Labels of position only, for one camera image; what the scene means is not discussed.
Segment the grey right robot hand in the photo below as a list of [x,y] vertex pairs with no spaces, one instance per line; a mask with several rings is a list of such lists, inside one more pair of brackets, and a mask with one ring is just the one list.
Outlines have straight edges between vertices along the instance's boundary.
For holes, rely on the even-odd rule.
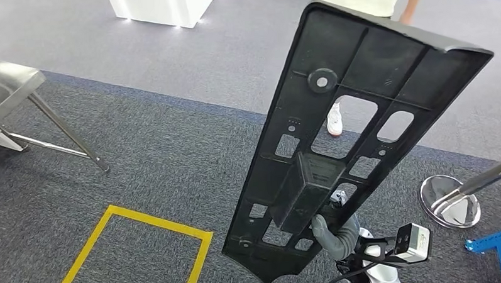
[[335,233],[331,232],[321,214],[316,214],[311,221],[314,238],[334,260],[342,260],[350,256],[360,235],[357,215],[354,213]]

